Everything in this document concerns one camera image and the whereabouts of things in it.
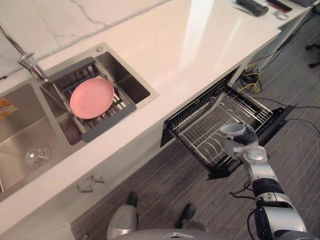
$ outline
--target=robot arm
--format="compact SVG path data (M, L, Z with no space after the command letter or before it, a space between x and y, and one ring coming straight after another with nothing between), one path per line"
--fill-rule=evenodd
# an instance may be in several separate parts
M307 233L302 218L290 198L284 194L275 172L268 164L266 150L259 146L253 128L245 124L228 124L220 131L226 154L243 163L252 184L256 199L255 225L259 239L317 239Z

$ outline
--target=chair leg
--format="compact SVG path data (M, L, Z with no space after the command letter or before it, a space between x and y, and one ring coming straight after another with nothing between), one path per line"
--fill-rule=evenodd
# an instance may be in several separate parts
M314 62L314 63L310 63L310 64L309 64L309 68L313 69L313 68L315 68L316 66L318 66L319 64L320 64L320 61Z

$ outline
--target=marble backsplash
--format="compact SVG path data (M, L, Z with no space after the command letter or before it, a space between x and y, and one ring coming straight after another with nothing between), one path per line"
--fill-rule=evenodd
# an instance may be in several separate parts
M166 1L1 0L0 23L39 59ZM20 68L19 56L0 34L0 78Z

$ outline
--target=drawer handle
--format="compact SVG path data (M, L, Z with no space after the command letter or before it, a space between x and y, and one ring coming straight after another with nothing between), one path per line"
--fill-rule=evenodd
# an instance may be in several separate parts
M95 183L99 183L99 184L104 184L105 183L105 180L104 180L104 177L101 176L100 179L96 179L95 176L92 174L90 176L90 178L92 179L92 181L94 181Z
M80 193L93 193L94 189L92 188L91 184L88 185L89 189L81 189L81 187L79 186L79 184L76 186L76 189L80 192Z

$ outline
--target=sink drain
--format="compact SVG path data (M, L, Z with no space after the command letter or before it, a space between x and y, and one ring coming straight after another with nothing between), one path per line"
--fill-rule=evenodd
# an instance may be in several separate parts
M32 169L36 169L45 164L50 157L47 147L32 148L25 156L25 164Z

